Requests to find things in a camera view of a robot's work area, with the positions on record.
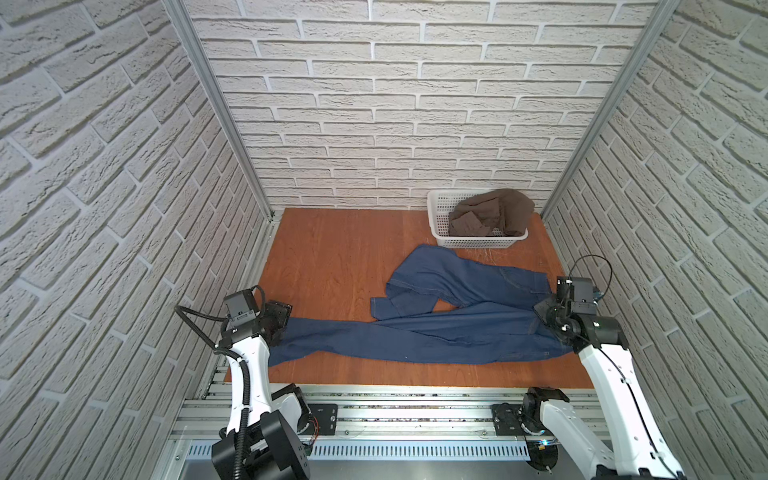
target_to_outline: brick wall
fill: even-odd
[[[699,478],[768,475],[767,16],[683,0],[546,222],[563,264],[613,264],[602,310]]]
[[[0,18],[0,478],[149,478],[260,212],[162,3]]]
[[[271,204],[541,207],[653,2],[187,0]]]

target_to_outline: jeans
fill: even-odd
[[[551,294],[547,276],[417,247],[392,274],[386,297],[371,299],[377,321],[291,318],[270,365],[323,351],[413,363],[530,362],[572,352],[533,306]],[[441,299],[459,307],[433,313]]]

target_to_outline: white plastic basket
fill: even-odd
[[[447,248],[507,248],[518,240],[528,238],[528,229],[520,237],[505,237],[498,228],[493,229],[493,237],[449,237],[448,215],[458,202],[490,190],[431,190],[427,194],[427,214],[432,235],[437,244]]]

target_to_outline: brown cloth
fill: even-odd
[[[533,200],[511,188],[475,195],[448,215],[448,235],[488,237],[498,228],[507,237],[520,237],[525,234],[533,207]]]

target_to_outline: wooden floor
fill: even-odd
[[[563,275],[541,218],[528,239],[503,250],[457,250],[482,263]],[[372,322],[370,298],[385,296],[394,269],[422,243],[436,244],[424,211],[290,208],[266,263],[268,298],[293,305],[293,315]],[[449,310],[439,302],[435,310]],[[314,353],[270,368],[275,383],[591,388],[573,353],[541,362],[419,365]]]

